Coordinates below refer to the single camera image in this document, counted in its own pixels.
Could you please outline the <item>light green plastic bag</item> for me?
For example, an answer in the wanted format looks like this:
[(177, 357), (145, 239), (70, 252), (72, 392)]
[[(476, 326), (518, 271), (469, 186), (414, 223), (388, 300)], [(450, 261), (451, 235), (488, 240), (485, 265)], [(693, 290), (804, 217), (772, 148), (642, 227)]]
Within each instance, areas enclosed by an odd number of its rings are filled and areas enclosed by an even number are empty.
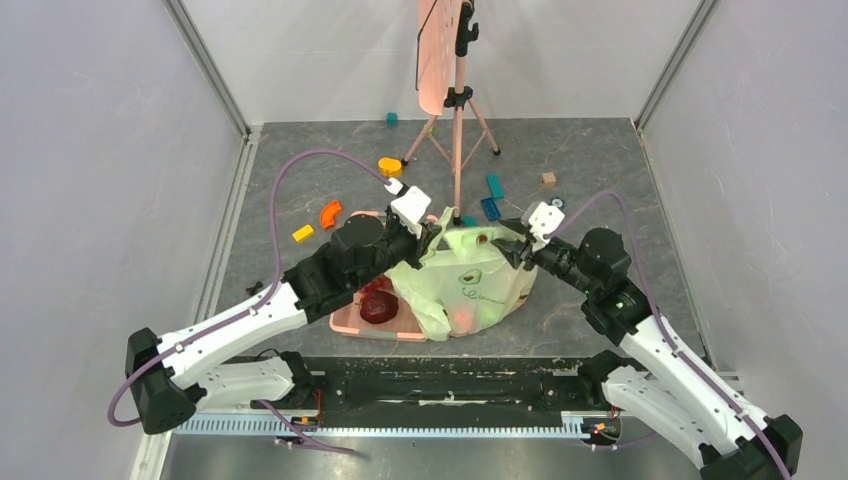
[(386, 273), (434, 341), (452, 337), (447, 312), (457, 306), (476, 309), (478, 332), (496, 325), (526, 302), (537, 276), (535, 270), (513, 269), (493, 246), (496, 238), (519, 239), (518, 234), (503, 226), (455, 227), (452, 219), (451, 207), (430, 218), (443, 233), (421, 269), (401, 263)]

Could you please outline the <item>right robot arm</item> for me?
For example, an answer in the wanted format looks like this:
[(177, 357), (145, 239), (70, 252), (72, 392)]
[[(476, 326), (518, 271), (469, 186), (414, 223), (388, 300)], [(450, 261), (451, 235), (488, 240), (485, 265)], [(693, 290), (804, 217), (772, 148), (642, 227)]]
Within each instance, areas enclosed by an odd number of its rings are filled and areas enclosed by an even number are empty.
[(514, 268), (538, 267), (582, 292), (581, 310), (625, 352), (605, 350), (579, 368), (577, 392), (591, 408), (633, 415), (681, 451), (703, 479), (789, 479), (799, 467), (803, 432), (788, 415), (770, 416), (729, 386), (653, 313), (628, 277), (620, 234), (594, 228), (578, 246), (553, 238), (537, 248), (519, 219), (501, 225), (515, 240), (494, 241)]

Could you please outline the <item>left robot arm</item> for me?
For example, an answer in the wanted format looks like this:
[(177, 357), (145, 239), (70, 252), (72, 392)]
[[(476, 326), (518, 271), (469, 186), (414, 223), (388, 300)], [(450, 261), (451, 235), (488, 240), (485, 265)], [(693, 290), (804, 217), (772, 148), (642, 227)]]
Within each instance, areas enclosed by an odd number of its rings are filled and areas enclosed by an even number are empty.
[(271, 337), (298, 329), (350, 304), (363, 287), (404, 263), (418, 268), (444, 229), (424, 221), (412, 233), (395, 214), (358, 214), (312, 255), (252, 298), (204, 322), (157, 335), (149, 328), (127, 341), (126, 382), (149, 435), (170, 431), (209, 407), (283, 400), (306, 405), (314, 381), (296, 352), (269, 360), (233, 357)]

